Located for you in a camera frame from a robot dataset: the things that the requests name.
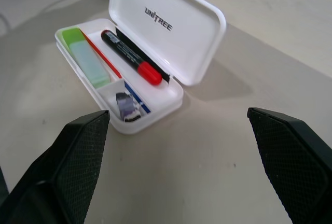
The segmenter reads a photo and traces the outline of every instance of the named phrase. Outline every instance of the unitree logo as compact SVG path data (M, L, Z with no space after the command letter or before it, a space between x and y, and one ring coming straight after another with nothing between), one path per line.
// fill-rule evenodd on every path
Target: unitree logo
M160 16L156 14L156 12L152 12L152 10L149 10L145 7L145 13L148 14L156 23L160 23L163 27L165 27L167 30L171 31L173 26L167 23L165 20L163 20Z

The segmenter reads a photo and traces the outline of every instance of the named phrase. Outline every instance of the marker pen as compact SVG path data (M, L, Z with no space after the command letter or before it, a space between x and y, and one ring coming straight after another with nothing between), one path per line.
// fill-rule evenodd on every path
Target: marker pen
M114 48L150 84L156 86L161 83L161 74L124 44L112 31L104 30L101 37L104 42Z

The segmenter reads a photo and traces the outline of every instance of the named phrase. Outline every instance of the plastic container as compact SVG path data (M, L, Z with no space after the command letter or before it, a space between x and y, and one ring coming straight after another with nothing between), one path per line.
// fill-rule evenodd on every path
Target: plastic container
M110 0L109 19L75 25L106 55L122 74L119 79L104 63L111 83L95 89L75 63L56 32L57 46L101 109L110 111L110 123L123 134L134 134L182 105L183 89L198 84L226 31L223 13L204 0ZM170 81L152 86L101 39L103 30L118 28L170 75ZM134 122L119 117L115 94L125 90L125 81L151 112Z

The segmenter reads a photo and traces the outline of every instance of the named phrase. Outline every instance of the table surface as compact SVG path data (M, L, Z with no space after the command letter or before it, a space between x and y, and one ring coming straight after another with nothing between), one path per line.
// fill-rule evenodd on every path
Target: table surface
M57 29L109 18L108 0L0 0L0 165L12 190L64 125L99 107ZM291 223L262 166L248 107L307 122L329 145L332 81L228 25L183 106L136 135L109 126L86 223Z

